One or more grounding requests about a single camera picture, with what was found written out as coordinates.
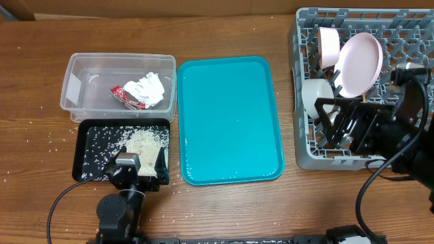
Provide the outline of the pink bowl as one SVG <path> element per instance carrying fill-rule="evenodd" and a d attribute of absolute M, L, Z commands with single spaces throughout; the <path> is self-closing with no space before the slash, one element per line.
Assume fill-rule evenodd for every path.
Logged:
<path fill-rule="evenodd" d="M 335 65 L 340 55 L 340 37 L 335 28 L 319 27 L 319 66 L 325 69 Z"/>

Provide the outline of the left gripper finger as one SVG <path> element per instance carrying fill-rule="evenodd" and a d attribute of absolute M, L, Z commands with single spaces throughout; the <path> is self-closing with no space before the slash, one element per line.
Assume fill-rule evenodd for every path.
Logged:
<path fill-rule="evenodd" d="M 113 157 L 109 160 L 109 162 L 105 165 L 105 169 L 112 169 L 112 168 L 114 168 L 114 167 L 116 166 L 116 160 L 117 160 L 120 156 L 124 155 L 126 152 L 127 152 L 127 148 L 126 148 L 126 146 L 122 146 L 121 149 L 120 149 L 120 151 L 119 151 L 115 156 L 113 156 Z"/>
<path fill-rule="evenodd" d="M 156 179 L 160 185 L 168 185 L 170 183 L 170 176 L 168 173 L 167 165 L 165 162 L 165 149 L 161 147 L 157 160 L 155 162 L 154 170 L 156 172 Z"/>

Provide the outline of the cooked rice pile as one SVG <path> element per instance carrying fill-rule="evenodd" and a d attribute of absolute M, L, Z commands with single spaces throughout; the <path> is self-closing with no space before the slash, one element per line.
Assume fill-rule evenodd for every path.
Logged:
<path fill-rule="evenodd" d="M 139 176 L 156 176 L 155 162 L 164 149 L 168 160 L 170 130 L 165 126 L 91 127 L 87 131 L 81 178 L 86 180 L 101 174 L 106 164 L 126 147 L 140 160 Z"/>

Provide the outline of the white round plate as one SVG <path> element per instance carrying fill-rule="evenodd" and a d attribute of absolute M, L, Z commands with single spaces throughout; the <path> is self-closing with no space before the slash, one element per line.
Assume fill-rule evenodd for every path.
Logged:
<path fill-rule="evenodd" d="M 335 71 L 340 71 L 334 80 L 342 89 L 339 95 L 355 98 L 366 93 L 376 82 L 382 69 L 383 53 L 379 41 L 370 33 L 358 33 L 342 47 Z"/>

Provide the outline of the white napkin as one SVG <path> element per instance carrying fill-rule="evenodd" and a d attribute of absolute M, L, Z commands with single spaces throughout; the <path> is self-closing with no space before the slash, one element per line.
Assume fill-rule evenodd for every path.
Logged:
<path fill-rule="evenodd" d="M 157 73 L 149 72 L 138 82 L 129 81 L 123 90 L 133 96 L 145 109 L 153 107 L 163 100 L 164 87 Z"/>

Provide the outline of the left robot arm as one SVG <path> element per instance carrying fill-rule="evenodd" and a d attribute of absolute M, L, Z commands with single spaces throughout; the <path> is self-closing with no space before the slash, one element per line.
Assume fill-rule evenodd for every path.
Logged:
<path fill-rule="evenodd" d="M 157 192 L 161 185 L 169 184 L 170 177 L 165 163 L 165 149 L 157 155 L 155 176 L 139 176 L 139 156 L 123 147 L 104 168 L 109 182 L 119 190 L 117 194 L 103 197 L 97 206 L 99 219 L 97 243 L 149 243 L 138 230 L 142 205 L 146 192 Z"/>

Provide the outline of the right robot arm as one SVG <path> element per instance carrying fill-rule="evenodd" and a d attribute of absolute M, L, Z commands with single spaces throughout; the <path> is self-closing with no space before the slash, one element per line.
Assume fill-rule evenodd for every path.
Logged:
<path fill-rule="evenodd" d="M 429 118 L 426 87 L 410 79 L 401 88 L 403 96 L 395 106 L 356 98 L 318 98 L 315 108 L 330 144 L 348 134 L 351 152 L 380 155 L 387 167 L 400 174 L 390 181 L 415 180 L 433 190 L 433 124 L 425 129 Z"/>

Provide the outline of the grey bowl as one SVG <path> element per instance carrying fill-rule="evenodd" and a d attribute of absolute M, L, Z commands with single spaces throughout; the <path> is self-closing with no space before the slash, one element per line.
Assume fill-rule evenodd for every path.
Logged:
<path fill-rule="evenodd" d="M 302 84 L 302 102 L 308 116 L 312 119 L 319 118 L 315 108 L 318 98 L 334 98 L 330 84 L 325 79 L 306 79 Z"/>

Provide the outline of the red snack wrapper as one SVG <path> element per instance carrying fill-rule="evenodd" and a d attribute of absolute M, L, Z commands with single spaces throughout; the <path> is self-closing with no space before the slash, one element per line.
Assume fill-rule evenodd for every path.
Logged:
<path fill-rule="evenodd" d="M 145 103 L 130 100 L 127 92 L 120 86 L 112 88 L 111 93 L 130 110 L 144 110 L 146 108 Z"/>

